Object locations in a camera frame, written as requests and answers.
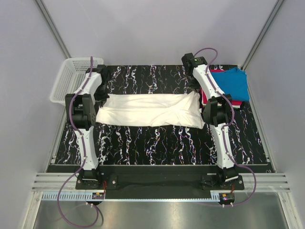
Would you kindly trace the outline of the white printed t shirt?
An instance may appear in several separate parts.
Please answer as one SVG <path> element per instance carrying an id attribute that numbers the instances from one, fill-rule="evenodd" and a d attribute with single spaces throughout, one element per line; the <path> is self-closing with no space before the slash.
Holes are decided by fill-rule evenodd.
<path id="1" fill-rule="evenodd" d="M 176 125 L 202 129 L 200 96 L 189 94 L 111 94 L 96 122 L 106 125 L 157 127 Z"/>

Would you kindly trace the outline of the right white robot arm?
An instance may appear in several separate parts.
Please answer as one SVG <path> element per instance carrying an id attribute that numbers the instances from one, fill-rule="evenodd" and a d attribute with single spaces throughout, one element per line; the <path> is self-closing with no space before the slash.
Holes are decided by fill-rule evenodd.
<path id="1" fill-rule="evenodd" d="M 195 83 L 194 87 L 201 89 L 207 99 L 203 121 L 213 133 L 217 166 L 220 169 L 230 169 L 234 167 L 228 133 L 228 125 L 234 120 L 232 97 L 218 86 L 204 57 L 194 57 L 192 53 L 187 53 L 182 57 L 182 63 L 185 73 Z"/>

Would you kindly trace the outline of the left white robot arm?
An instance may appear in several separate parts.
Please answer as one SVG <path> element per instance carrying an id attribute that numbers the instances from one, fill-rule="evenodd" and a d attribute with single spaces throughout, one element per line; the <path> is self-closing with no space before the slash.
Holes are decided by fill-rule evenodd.
<path id="1" fill-rule="evenodd" d="M 96 170 L 99 162 L 95 153 L 93 129 L 97 113 L 109 99 L 106 92 L 111 74 L 108 67 L 99 64 L 85 72 L 81 85 L 65 96 L 67 122 L 72 125 L 79 143 L 81 168 L 85 171 Z"/>

